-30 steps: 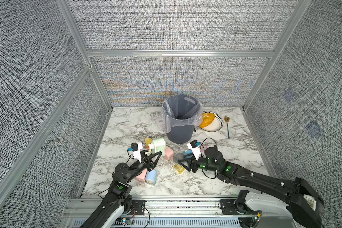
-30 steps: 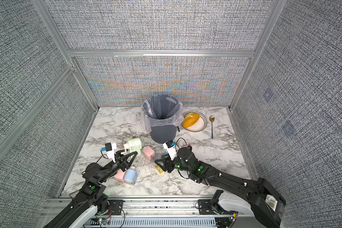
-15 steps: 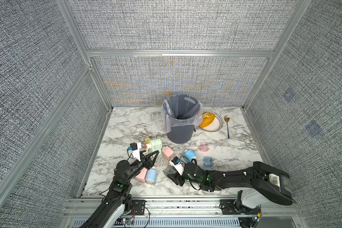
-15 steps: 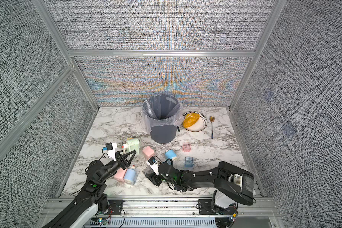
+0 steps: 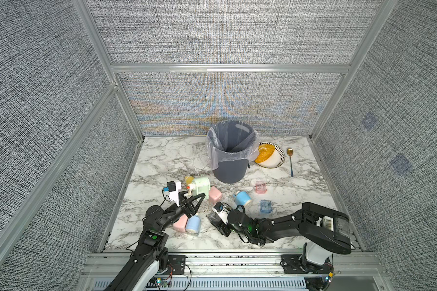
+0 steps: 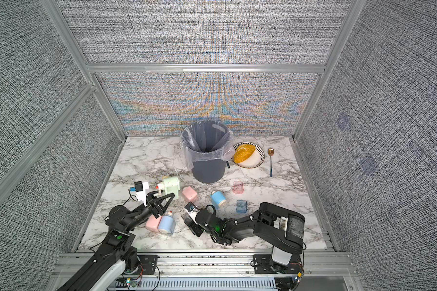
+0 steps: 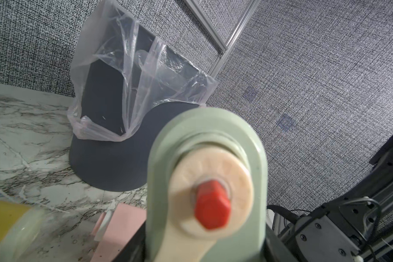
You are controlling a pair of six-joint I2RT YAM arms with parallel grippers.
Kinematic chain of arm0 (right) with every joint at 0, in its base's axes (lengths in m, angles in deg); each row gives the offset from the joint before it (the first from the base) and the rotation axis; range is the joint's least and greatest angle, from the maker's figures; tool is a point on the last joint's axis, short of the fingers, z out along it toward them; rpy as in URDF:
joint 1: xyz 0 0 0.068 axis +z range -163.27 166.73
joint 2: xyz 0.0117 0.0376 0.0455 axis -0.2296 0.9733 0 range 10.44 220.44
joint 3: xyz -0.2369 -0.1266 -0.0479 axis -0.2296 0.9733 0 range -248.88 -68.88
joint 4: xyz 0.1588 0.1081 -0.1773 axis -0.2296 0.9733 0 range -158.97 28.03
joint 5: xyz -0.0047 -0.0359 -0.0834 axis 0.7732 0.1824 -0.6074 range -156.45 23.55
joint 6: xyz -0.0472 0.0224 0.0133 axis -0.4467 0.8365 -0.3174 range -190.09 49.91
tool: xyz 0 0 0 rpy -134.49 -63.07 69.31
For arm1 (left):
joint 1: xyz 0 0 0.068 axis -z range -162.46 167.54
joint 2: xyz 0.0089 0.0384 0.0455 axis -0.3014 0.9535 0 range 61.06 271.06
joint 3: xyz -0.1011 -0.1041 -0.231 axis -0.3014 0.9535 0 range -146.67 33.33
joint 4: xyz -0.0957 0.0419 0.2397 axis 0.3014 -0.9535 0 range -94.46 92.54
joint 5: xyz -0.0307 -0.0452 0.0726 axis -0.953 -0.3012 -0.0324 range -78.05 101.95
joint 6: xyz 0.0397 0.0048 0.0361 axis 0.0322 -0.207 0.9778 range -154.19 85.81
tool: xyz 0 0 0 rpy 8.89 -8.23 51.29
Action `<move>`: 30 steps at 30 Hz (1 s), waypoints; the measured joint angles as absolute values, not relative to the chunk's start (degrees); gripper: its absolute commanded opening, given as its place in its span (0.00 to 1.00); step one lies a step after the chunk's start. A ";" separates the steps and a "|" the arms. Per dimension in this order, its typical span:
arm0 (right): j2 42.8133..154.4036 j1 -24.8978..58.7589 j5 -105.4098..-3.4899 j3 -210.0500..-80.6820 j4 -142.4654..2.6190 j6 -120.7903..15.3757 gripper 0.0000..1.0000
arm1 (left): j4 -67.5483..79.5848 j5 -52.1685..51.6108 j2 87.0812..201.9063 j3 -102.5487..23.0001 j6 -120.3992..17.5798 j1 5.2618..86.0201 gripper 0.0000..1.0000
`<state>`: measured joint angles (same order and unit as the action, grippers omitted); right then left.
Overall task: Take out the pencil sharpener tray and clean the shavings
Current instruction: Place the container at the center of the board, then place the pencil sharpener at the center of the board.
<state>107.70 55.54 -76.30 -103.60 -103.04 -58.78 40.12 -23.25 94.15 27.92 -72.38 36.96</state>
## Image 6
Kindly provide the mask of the green pencil sharpener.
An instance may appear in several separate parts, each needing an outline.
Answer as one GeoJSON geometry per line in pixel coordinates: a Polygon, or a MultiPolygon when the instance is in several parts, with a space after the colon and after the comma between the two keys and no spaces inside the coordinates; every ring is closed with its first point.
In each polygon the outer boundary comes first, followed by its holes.
{"type": "Polygon", "coordinates": [[[156,189],[160,196],[173,194],[173,200],[178,200],[180,180],[178,177],[163,177],[163,179],[157,184],[156,189]]]}

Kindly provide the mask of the light blue pencil sharpener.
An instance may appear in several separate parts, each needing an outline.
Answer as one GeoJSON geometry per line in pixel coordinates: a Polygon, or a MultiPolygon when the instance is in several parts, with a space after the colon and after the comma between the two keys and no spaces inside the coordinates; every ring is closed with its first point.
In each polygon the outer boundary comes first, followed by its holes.
{"type": "Polygon", "coordinates": [[[172,211],[165,213],[159,222],[158,231],[161,234],[172,235],[176,227],[174,214],[172,211]]]}

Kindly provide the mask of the bright blue pencil sharpener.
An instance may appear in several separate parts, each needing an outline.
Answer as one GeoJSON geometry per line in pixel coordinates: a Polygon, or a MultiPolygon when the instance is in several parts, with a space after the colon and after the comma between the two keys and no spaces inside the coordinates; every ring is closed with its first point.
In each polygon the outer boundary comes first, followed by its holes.
{"type": "Polygon", "coordinates": [[[227,205],[227,199],[221,191],[215,191],[210,196],[212,205],[218,209],[224,208],[227,205]]]}

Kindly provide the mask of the clear blue shavings tray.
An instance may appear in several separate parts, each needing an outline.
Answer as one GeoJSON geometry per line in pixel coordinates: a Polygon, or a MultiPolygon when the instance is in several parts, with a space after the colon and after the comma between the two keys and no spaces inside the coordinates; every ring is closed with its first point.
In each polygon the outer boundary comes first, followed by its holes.
{"type": "Polygon", "coordinates": [[[245,200],[237,200],[236,201],[236,209],[237,213],[246,213],[248,211],[248,204],[245,200]]]}

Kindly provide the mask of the clear pink shavings tray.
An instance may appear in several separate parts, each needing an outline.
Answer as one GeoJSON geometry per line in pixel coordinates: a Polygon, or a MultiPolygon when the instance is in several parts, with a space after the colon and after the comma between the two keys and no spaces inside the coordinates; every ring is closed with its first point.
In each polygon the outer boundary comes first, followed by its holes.
{"type": "Polygon", "coordinates": [[[233,193],[234,194],[243,194],[244,193],[244,183],[242,181],[235,181],[234,182],[233,193]]]}

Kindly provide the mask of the dark grey trash bin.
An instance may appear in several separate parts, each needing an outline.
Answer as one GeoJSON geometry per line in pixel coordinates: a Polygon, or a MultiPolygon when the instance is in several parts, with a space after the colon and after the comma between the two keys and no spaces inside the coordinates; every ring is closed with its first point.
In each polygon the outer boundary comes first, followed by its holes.
{"type": "Polygon", "coordinates": [[[181,147],[194,178],[204,184],[216,183],[235,154],[234,133],[219,121],[194,122],[182,132],[181,147]]]}

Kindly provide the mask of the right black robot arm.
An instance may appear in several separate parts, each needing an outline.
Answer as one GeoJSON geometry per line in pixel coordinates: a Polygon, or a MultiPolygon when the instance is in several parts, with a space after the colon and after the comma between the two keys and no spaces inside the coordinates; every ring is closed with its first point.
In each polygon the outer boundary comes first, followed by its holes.
{"type": "Polygon", "coordinates": [[[197,237],[206,233],[214,243],[230,246],[255,236],[272,246],[269,263],[262,263],[263,267],[283,273],[290,266],[304,266],[305,217],[300,213],[269,202],[261,203],[257,211],[242,218],[222,219],[216,216],[215,207],[210,212],[192,202],[185,211],[183,220],[197,237]]]}

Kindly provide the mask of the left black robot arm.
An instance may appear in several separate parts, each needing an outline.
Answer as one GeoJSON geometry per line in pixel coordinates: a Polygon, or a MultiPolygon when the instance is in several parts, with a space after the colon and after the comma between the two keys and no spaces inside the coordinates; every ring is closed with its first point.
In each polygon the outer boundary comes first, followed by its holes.
{"type": "Polygon", "coordinates": [[[158,196],[157,191],[146,195],[146,202],[129,210],[115,206],[108,215],[108,233],[99,248],[75,275],[64,283],[61,291],[105,291],[126,270],[139,266],[137,248],[132,243],[132,231],[139,225],[166,214],[174,200],[173,193],[158,196]]]}

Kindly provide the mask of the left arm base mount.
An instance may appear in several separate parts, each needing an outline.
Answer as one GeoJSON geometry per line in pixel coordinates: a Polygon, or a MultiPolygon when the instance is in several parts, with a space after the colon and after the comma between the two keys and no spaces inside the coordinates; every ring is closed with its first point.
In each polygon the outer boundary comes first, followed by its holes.
{"type": "Polygon", "coordinates": [[[131,255],[126,260],[124,275],[154,275],[157,271],[158,255],[131,255]]]}

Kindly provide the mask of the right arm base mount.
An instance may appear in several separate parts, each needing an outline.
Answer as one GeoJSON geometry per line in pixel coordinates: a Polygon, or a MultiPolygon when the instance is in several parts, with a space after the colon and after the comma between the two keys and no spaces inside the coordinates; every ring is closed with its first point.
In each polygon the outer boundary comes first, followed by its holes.
{"type": "Polygon", "coordinates": [[[250,263],[255,274],[300,274],[304,273],[299,255],[293,255],[288,265],[281,265],[271,259],[271,255],[254,255],[250,263]]]}

